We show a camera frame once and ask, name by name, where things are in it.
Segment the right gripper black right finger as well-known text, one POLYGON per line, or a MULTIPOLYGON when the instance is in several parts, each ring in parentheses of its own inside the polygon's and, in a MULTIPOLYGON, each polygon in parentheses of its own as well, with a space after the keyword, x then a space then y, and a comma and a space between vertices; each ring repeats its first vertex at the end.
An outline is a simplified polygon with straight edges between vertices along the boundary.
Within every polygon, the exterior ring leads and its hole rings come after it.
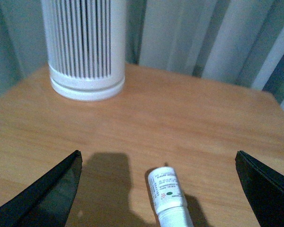
POLYGON ((284 175, 238 151, 235 166, 242 189, 262 227, 284 227, 284 175))

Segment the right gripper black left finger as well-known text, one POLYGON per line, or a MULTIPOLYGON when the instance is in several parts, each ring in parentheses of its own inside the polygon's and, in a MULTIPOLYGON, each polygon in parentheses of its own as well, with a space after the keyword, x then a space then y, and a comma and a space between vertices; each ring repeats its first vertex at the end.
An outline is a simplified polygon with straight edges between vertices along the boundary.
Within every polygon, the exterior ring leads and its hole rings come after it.
POLYGON ((77 194, 82 155, 76 150, 0 206, 0 227, 63 227, 77 194))

